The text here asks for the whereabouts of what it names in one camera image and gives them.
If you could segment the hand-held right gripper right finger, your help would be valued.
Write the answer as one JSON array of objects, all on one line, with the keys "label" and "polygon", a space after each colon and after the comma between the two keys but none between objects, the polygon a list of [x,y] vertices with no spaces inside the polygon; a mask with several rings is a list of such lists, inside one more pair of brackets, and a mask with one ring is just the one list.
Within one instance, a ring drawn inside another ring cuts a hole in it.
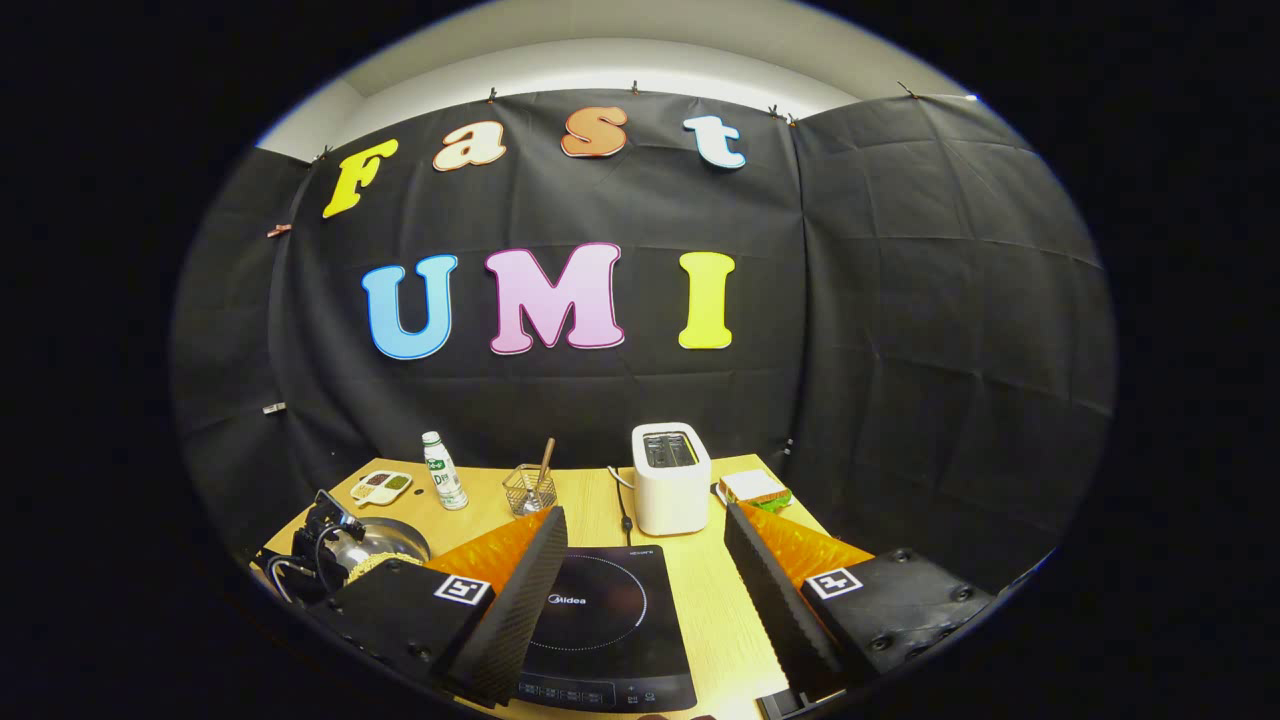
[{"label": "hand-held right gripper right finger", "polygon": [[823,700],[901,674],[995,601],[910,548],[879,555],[750,503],[724,544],[792,691]]}]

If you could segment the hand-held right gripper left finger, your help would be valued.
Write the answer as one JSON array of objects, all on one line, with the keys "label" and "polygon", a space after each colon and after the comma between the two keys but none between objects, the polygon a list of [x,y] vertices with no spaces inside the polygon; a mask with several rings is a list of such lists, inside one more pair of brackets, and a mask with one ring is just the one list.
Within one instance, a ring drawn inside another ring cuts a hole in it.
[{"label": "hand-held right gripper left finger", "polygon": [[507,705],[566,550],[564,510],[543,509],[425,565],[380,562],[310,624],[424,694]]}]

